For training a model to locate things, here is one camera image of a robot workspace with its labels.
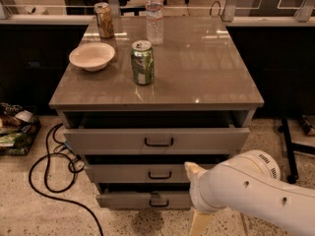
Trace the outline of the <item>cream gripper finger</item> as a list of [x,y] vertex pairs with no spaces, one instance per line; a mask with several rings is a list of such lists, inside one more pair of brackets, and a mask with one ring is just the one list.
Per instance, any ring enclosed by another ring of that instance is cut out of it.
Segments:
[[194,162],[186,161],[184,163],[187,178],[192,181],[199,173],[205,172],[205,169]]

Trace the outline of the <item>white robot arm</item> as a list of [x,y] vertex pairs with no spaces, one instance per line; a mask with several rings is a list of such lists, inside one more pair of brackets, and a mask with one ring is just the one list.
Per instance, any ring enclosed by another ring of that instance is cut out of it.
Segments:
[[254,149],[211,169],[194,162],[184,166],[196,211],[231,207],[295,236],[315,236],[315,190],[281,181],[279,166],[269,154]]

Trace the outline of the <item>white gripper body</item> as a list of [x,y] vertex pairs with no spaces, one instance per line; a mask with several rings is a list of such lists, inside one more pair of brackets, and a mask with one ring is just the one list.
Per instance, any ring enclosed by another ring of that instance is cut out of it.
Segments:
[[200,177],[203,175],[203,171],[193,173],[190,177],[190,189],[189,194],[194,208],[199,212],[209,212],[210,207],[202,198],[200,189]]

